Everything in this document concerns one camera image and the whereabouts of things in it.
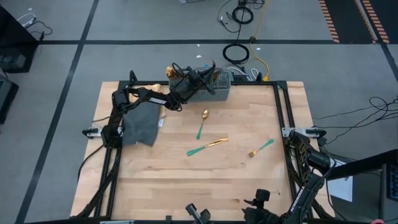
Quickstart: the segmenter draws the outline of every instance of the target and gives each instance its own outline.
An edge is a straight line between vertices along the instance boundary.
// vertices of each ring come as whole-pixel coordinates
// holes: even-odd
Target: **utensil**
[[[201,151],[202,149],[205,149],[205,148],[210,147],[210,146],[215,146],[215,145],[221,144],[221,143],[226,142],[226,141],[229,141],[229,139],[228,139],[228,138],[221,138],[221,139],[219,139],[219,140],[215,140],[215,141],[213,141],[212,143],[207,144],[206,146],[202,146],[202,147],[199,147],[199,148],[197,148],[197,149],[193,149],[193,150],[191,150],[191,151],[188,151],[188,152],[187,152],[187,156],[192,156],[192,155],[194,155],[195,153]]]
[[[209,117],[209,111],[208,111],[208,110],[204,110],[204,112],[201,114],[201,117],[203,118],[203,121],[201,122],[200,129],[199,129],[199,132],[198,132],[198,134],[197,134],[197,140],[200,139],[200,136],[201,136],[201,129],[202,129],[202,127],[203,127],[203,123],[204,123],[205,120]]]
[[[265,143],[263,146],[261,146],[258,150],[250,152],[248,154],[249,158],[254,157],[257,154],[257,152],[259,152],[261,149],[264,149],[266,146],[269,146],[273,142],[274,142],[274,139],[270,139],[269,141],[267,141],[267,143]]]

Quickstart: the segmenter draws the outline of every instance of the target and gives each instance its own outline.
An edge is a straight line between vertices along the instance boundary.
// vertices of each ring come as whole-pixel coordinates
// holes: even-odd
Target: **orange striped tape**
[[[365,16],[364,12],[363,12],[362,9],[361,9],[361,6],[359,6],[359,3],[357,2],[357,0],[354,0],[354,2],[355,2],[356,7],[358,8],[359,13],[360,13],[361,16],[362,16],[362,20],[364,21],[366,27],[368,28],[368,32],[369,32],[370,35],[372,36],[372,43],[376,43],[377,38],[376,38],[376,36],[374,35],[374,33],[373,33],[373,31],[372,31],[372,28],[371,28],[370,24],[368,23],[368,20],[366,19],[366,16]]]
[[[329,28],[329,31],[330,31],[331,38],[333,39],[333,41],[335,43],[340,43],[340,40],[338,38],[336,29],[335,29],[335,25],[333,25],[333,21],[332,21],[332,19],[330,17],[329,10],[328,10],[328,8],[326,6],[325,1],[324,0],[319,0],[319,4],[321,5],[323,16],[325,16],[326,23],[328,24],[328,28]]]
[[[380,22],[379,18],[377,17],[377,14],[373,9],[372,4],[370,3],[369,0],[363,0],[363,3],[365,5],[367,12],[369,13],[369,15],[371,17],[371,20],[372,20],[374,26],[376,26],[377,30],[375,30],[375,32],[378,32],[380,34],[380,37],[384,43],[389,44],[390,40],[388,38],[388,35],[387,35],[386,31],[384,30],[383,26],[381,25],[381,22]]]

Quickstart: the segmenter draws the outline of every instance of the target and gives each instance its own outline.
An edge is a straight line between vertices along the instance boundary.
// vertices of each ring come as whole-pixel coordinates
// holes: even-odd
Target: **yellow cable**
[[[269,80],[269,66],[268,66],[267,62],[264,61],[263,59],[261,59],[260,57],[258,57],[258,56],[256,55],[256,53],[254,53],[253,49],[251,48],[251,44],[249,44],[249,48],[250,48],[250,51],[252,52],[252,54],[253,54],[260,62],[262,62],[262,63],[267,67],[267,75],[265,75],[264,78],[263,78],[262,80],[263,80],[263,81],[268,81],[268,80]]]
[[[270,1],[270,0],[265,0],[265,1],[266,1],[266,3],[265,3],[265,5],[263,5],[263,7],[262,7],[262,12],[261,12],[261,16],[260,16],[259,23],[258,23],[258,25],[257,25],[256,33],[255,33],[254,36],[253,36],[254,38],[256,38],[257,33],[258,33],[259,30],[260,30],[261,21],[262,21],[262,18],[264,17],[264,15],[265,15],[265,13],[266,13],[266,10],[267,10],[267,8],[268,8],[268,4],[269,4],[269,1]],[[256,54],[256,53],[253,51],[253,49],[251,48],[251,44],[250,44],[250,43],[249,43],[249,48],[250,48],[251,53],[252,53],[260,62],[262,62],[262,63],[266,66],[266,68],[267,68],[267,75],[265,75],[265,77],[264,77],[262,80],[268,81],[268,80],[269,80],[269,73],[270,73],[270,71],[269,71],[269,66],[268,66],[267,62],[266,62],[265,60],[263,60],[263,59],[261,59],[260,57],[257,56],[257,54]]]

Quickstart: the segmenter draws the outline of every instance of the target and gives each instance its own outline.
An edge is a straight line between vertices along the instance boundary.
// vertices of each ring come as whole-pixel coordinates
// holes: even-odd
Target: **floor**
[[[139,80],[166,80],[165,67],[172,62],[202,67],[213,59],[219,67],[230,66],[222,57],[226,44],[200,44],[202,39],[236,38],[236,34],[226,32],[216,20],[223,3],[215,0],[185,5],[177,0],[20,0],[18,3],[0,0],[14,17],[33,12],[52,27],[53,34],[45,40],[76,40],[40,45],[29,73],[9,75],[20,88],[6,123],[0,126],[1,223],[68,218],[77,171],[87,144],[81,130],[91,125],[101,82],[127,80],[130,70],[135,71]],[[235,4],[228,4],[222,12],[232,11],[234,7]],[[248,39],[256,31],[260,13],[260,10],[254,11],[254,21],[242,27],[242,39]],[[230,26],[230,29],[238,28],[233,22]],[[257,38],[331,40],[331,35],[318,1],[271,0]],[[83,45],[85,40],[198,41]],[[369,106],[368,99],[372,96],[386,101],[396,98],[398,82],[380,45],[324,43],[285,41],[257,44],[255,49],[268,62],[271,80],[304,82],[314,118]],[[398,45],[388,45],[388,49],[398,58]],[[240,58],[243,53],[231,50],[228,54]],[[252,55],[245,67],[266,71]],[[350,126],[369,113],[361,111],[314,120],[314,123]],[[398,148],[397,127],[396,119],[378,121],[338,138],[328,145],[328,150],[361,159],[395,149]],[[327,138],[333,139],[343,131],[328,129]],[[45,159],[45,163],[41,175],[32,178],[38,159]],[[28,190],[31,179],[37,186]],[[354,202],[334,199],[336,209],[344,210],[345,215],[356,220],[376,218],[377,182],[373,175],[356,176]],[[27,190],[32,200],[29,207],[21,209]]]

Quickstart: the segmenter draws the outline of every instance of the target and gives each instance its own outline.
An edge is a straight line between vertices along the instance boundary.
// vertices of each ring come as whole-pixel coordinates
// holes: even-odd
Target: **green-handled spoon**
[[[201,122],[200,129],[199,129],[199,132],[198,132],[198,134],[197,134],[197,140],[200,139],[200,136],[201,136],[201,129],[202,129],[202,127],[203,127],[203,123],[204,123],[205,120],[209,117],[209,111],[208,111],[208,110],[204,110],[204,112],[201,114],[201,117],[203,118],[203,121]]]

